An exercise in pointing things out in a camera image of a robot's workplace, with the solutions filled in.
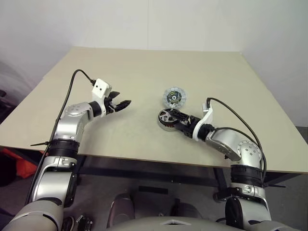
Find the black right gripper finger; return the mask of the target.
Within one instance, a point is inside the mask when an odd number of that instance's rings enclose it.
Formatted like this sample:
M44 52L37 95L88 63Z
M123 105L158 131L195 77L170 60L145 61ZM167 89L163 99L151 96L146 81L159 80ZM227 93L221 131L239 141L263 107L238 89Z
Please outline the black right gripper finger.
M172 117L178 121L188 121L190 116L180 111L172 111Z
M190 126L184 124L177 124L176 129L182 132L185 136L189 138L192 137L192 128L190 128Z

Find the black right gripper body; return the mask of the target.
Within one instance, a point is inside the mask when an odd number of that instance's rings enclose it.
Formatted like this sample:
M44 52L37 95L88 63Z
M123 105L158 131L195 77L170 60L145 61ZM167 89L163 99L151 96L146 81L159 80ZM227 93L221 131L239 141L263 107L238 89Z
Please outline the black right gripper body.
M181 121L179 124L190 126L190 128L192 128L192 136L193 136L193 131L199 121L200 121L200 118L190 115L190 118L188 121Z

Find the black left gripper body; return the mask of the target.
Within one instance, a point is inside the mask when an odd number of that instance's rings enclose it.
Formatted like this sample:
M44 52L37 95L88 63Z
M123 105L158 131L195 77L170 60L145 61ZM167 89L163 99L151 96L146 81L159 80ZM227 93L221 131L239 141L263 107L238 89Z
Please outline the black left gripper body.
M115 112L116 105L113 103L113 98L105 97L104 106L106 114L111 114Z

